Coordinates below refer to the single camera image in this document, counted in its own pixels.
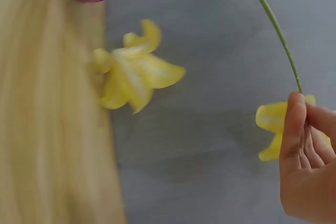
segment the finger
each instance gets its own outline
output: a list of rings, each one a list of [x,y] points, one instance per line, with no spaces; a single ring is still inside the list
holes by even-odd
[[[321,132],[316,130],[313,126],[310,126],[310,133],[313,140],[314,150],[322,158],[323,162],[328,164],[333,161],[336,157],[335,152],[325,142]]]
[[[310,132],[310,125],[306,123],[304,126],[304,134],[302,136],[303,153],[307,157],[311,168],[321,168],[324,166],[324,162],[322,158],[315,152],[313,139]]]
[[[287,176],[301,168],[300,142],[306,121],[305,98],[298,92],[288,98],[288,107],[280,151],[280,175]]]
[[[299,150],[299,158],[300,158],[300,164],[301,164],[302,169],[311,169],[311,165],[309,163],[307,156],[303,152],[303,148],[300,148]]]
[[[332,148],[336,152],[336,113],[307,103],[307,120],[314,128],[330,137]]]

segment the yellow flower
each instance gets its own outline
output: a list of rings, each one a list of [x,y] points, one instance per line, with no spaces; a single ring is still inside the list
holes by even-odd
[[[306,100],[316,104],[315,97],[306,96]],[[287,110],[287,102],[279,102],[269,105],[262,105],[256,113],[256,123],[259,127],[275,133],[275,136],[269,147],[259,153],[261,161],[270,161],[279,158],[282,143],[282,134],[284,132],[284,121]],[[330,139],[321,133],[326,142],[331,146]]]
[[[161,32],[148,19],[141,24],[143,37],[125,34],[123,48],[111,53],[104,49],[94,51],[98,71],[108,75],[100,99],[104,108],[117,109],[129,102],[137,113],[150,102],[153,89],[173,85],[185,74],[184,68],[151,54],[161,42]]]

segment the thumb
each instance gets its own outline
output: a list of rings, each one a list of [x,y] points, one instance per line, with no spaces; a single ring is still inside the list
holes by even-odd
[[[307,102],[307,120],[314,128],[330,137],[332,148],[336,152],[336,113]]]
[[[301,169],[299,151],[305,122],[305,98],[299,92],[294,92],[288,98],[288,107],[283,130],[279,159],[281,177]]]

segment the gray fabric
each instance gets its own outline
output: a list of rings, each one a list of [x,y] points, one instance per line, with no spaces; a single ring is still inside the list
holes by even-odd
[[[306,94],[336,108],[335,0],[269,0]],[[279,200],[278,163],[258,152],[272,134],[255,125],[259,105],[296,89],[280,41],[257,0],[111,0],[109,39],[162,29],[155,54],[184,66],[132,115],[112,112],[130,224],[302,223]]]

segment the flower stem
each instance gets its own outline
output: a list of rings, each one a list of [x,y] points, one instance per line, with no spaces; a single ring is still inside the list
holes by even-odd
[[[299,78],[298,70],[297,70],[297,68],[296,68],[296,66],[294,64],[292,53],[289,50],[289,47],[287,45],[286,39],[284,37],[284,34],[281,31],[279,23],[277,22],[277,19],[275,18],[275,15],[272,12],[271,8],[269,7],[267,1],[266,0],[259,0],[259,1],[260,1],[261,5],[263,6],[265,12],[267,13],[267,16],[271,20],[271,22],[272,22],[272,24],[274,26],[274,29],[276,30],[276,32],[277,32],[277,34],[279,36],[279,39],[280,39],[280,41],[282,43],[282,46],[285,49],[285,52],[286,52],[287,57],[288,57],[288,60],[289,60],[290,65],[292,67],[293,73],[295,75],[295,79],[296,79],[296,83],[298,84],[299,91],[300,91],[300,93],[302,93],[302,85],[301,85],[301,81],[300,81],[300,78]]]

